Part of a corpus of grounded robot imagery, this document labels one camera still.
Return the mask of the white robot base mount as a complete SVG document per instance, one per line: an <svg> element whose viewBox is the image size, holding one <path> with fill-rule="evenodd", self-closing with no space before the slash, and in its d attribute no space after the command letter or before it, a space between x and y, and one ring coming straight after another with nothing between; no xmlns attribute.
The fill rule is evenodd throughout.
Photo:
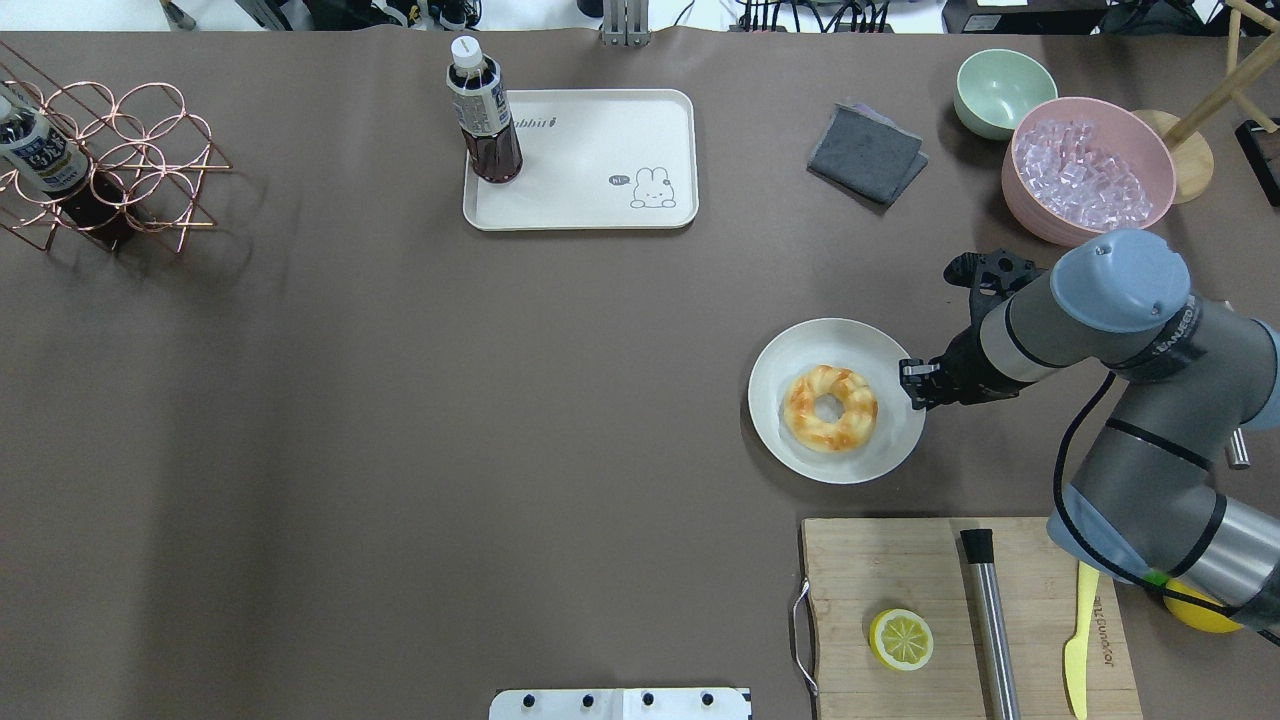
<svg viewBox="0 0 1280 720"><path fill-rule="evenodd" d="M489 719L751 719L749 689L732 687L508 689Z"/></svg>

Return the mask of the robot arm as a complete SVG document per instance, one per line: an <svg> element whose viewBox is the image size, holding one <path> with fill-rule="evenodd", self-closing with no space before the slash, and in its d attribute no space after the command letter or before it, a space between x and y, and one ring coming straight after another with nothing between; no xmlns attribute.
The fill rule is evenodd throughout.
<svg viewBox="0 0 1280 720"><path fill-rule="evenodd" d="M1208 483L1239 429L1277 425L1277 332L1208 301L1160 236L1106 232L1039 269L1006 251L945 269L970 323L931 360L899 364L916 409L1014 398L1094 359L1125 388L1070 480L1053 469L1056 544L1101 573L1277 641L1277 519Z"/></svg>

